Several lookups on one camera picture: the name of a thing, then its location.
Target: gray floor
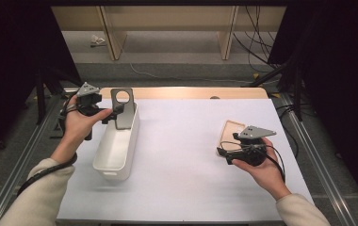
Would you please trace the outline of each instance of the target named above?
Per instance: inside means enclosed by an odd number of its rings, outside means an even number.
[[[255,69],[263,72],[271,70],[269,66],[254,57],[251,57],[249,61],[249,55],[236,40],[233,41],[230,58],[221,60],[220,48],[214,32],[129,32],[124,52],[120,60],[117,61],[111,61],[106,47],[90,47],[91,35],[103,38],[102,32],[64,32],[63,34],[82,79],[97,87],[239,87],[252,82],[255,73],[264,74]],[[266,33],[263,35],[264,40],[268,44],[272,44],[271,37]],[[244,33],[239,33],[237,36],[249,47],[250,40],[247,40]],[[265,57],[260,45],[254,44],[252,49],[259,56]],[[277,79],[278,77],[264,84],[263,88],[268,93],[276,92],[275,80]],[[70,83],[63,85],[64,87],[73,87]],[[9,177],[9,173],[35,128],[37,120],[35,98],[35,92],[28,97],[27,109],[23,109],[4,139],[7,148],[0,149],[0,188]],[[283,98],[272,97],[271,100],[275,106],[284,104]],[[308,98],[303,96],[303,101],[308,103]],[[355,184],[342,160],[334,155],[335,147],[319,117],[314,114],[314,110],[310,106],[306,106],[302,110],[302,117],[303,125],[322,156],[339,193],[350,208],[355,225],[358,225],[358,185]],[[55,130],[56,123],[57,118],[54,117],[47,125],[43,138],[37,145],[24,175],[27,175],[40,159],[47,157],[57,146],[58,139],[50,138],[59,136],[59,131]],[[341,225],[309,155],[301,144],[293,122],[288,116],[285,116],[283,123],[300,146],[297,161],[316,206],[332,225]],[[296,142],[291,137],[288,139],[295,152]],[[24,176],[20,179],[19,185],[23,182]]]

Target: small white object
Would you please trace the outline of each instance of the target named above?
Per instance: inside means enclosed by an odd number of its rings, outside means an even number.
[[[123,181],[129,177],[138,126],[138,107],[131,129],[118,130],[114,121],[108,123],[93,160],[93,167],[107,180]]]
[[[91,36],[91,43],[101,44],[103,42],[105,42],[103,38],[99,38],[96,35]]]

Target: white tabletop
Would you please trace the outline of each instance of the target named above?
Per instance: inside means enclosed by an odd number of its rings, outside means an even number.
[[[124,222],[281,220],[275,200],[253,178],[216,155],[227,120],[277,132],[269,137],[285,162],[286,184],[312,202],[270,99],[136,100],[140,116],[131,175],[107,181],[92,166],[105,125],[78,149],[58,219]],[[110,100],[99,106],[111,107]]]

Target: metal rail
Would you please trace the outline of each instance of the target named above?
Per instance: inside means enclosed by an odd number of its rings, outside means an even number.
[[[292,105],[291,99],[287,94],[282,94],[283,103],[285,105]],[[337,188],[332,176],[327,170],[325,164],[317,151],[314,142],[309,137],[302,121],[299,121],[293,112],[290,112],[290,119],[293,122],[294,127],[300,137],[300,140],[307,151],[309,158],[311,159],[312,165],[314,166],[317,176],[323,185],[338,218],[342,225],[357,225],[354,217],[352,216],[347,202],[341,195],[340,190]]]
[[[60,96],[56,95],[51,98],[51,102],[49,104],[49,110],[44,117],[43,121],[36,125],[34,132],[32,133],[31,138],[27,142],[24,151],[22,152],[20,158],[17,161],[14,169],[12,170],[11,174],[9,175],[7,181],[3,185],[0,191],[0,218],[2,217],[7,205],[8,201],[11,198],[11,195],[14,191],[15,186],[18,184],[20,178],[23,175],[23,172],[29,162],[33,151],[37,147],[41,136],[43,134],[44,128],[48,125],[48,120],[50,119],[52,112],[58,106],[60,100]]]

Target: metal bracket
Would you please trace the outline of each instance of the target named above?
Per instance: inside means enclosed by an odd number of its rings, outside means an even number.
[[[89,83],[85,82],[82,87],[79,89],[79,91],[76,93],[78,97],[90,95],[93,93],[99,93],[100,89],[90,85]]]
[[[117,99],[117,94],[119,92],[126,92],[129,96],[129,99],[126,101],[119,101]],[[111,100],[112,100],[112,107],[115,108],[123,108],[123,113],[117,116],[115,120],[115,127],[118,130],[123,129],[131,129],[133,119],[135,117],[136,111],[136,104],[134,101],[133,90],[130,88],[125,89],[112,89],[111,90]]]
[[[246,139],[255,139],[255,138],[268,137],[273,135],[276,135],[275,131],[249,125],[243,131],[241,131],[241,133],[238,134],[238,137],[246,138]]]

